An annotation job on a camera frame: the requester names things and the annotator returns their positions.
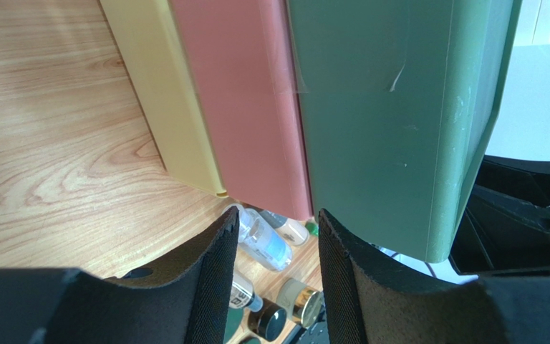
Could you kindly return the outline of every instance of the green container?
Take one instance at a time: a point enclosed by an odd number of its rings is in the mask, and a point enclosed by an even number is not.
[[[315,211],[449,255],[495,124],[520,0],[288,0]]]

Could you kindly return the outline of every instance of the wood grain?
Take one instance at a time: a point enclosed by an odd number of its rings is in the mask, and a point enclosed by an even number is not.
[[[97,0],[0,0],[0,267],[122,276],[230,202],[165,172]],[[321,288],[318,260],[312,238],[280,274],[236,265],[275,300],[288,277]]]

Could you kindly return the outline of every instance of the wooden table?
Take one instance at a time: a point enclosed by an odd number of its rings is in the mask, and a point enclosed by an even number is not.
[[[229,202],[163,169],[97,0],[0,1],[0,267],[120,277]],[[287,277],[321,288],[315,238],[281,274],[236,264],[270,300]]]

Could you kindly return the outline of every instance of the wooden surface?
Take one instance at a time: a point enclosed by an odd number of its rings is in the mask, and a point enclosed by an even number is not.
[[[122,276],[220,214],[164,171],[137,103],[96,0],[0,0],[0,267]],[[237,265],[271,300],[288,276],[321,287],[314,238],[294,254]]]

